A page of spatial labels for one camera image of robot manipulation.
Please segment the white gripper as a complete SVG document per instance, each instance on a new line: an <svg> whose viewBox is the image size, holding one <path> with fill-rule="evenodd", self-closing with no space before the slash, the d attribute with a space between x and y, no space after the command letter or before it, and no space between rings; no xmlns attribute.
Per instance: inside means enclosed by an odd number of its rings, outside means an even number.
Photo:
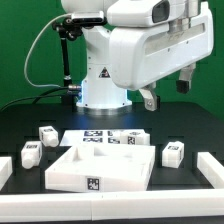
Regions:
<svg viewBox="0 0 224 224"><path fill-rule="evenodd" d="M212 13L199 0L118 0L108 8L108 23L114 27L112 80L124 89L140 89L149 111L157 109L153 82L181 69L176 89L188 93L195 62L213 49Z"/></svg>

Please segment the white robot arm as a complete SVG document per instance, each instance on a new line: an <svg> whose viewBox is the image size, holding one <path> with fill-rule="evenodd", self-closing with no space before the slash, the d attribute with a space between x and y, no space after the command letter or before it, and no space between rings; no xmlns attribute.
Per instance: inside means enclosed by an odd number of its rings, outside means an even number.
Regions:
<svg viewBox="0 0 224 224"><path fill-rule="evenodd" d="M77 107L95 114L128 108L139 91L154 111L156 82L176 71L187 93L196 62L214 45L213 17L204 0L61 0L73 35L87 48L87 75Z"/></svg>

